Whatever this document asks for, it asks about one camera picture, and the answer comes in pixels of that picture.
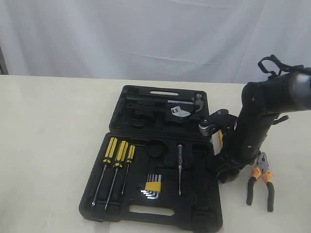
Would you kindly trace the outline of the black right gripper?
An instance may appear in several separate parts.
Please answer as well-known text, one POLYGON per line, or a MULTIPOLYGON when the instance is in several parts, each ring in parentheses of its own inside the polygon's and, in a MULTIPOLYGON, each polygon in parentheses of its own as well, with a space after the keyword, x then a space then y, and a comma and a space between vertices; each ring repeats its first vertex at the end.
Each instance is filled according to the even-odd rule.
POLYGON ((227 147, 215 155, 215 176, 221 183, 234 181, 244 167, 244 163, 232 158, 227 147))

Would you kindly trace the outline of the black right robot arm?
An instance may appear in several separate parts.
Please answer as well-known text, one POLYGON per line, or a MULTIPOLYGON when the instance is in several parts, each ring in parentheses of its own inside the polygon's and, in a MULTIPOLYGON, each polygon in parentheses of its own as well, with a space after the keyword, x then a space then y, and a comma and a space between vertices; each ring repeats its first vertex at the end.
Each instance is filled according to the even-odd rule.
POLYGON ((217 179, 236 179, 253 163, 274 121, 280 114, 311 108, 311 75, 287 73, 264 82, 249 82, 242 90, 242 108, 233 133, 217 155, 217 179))

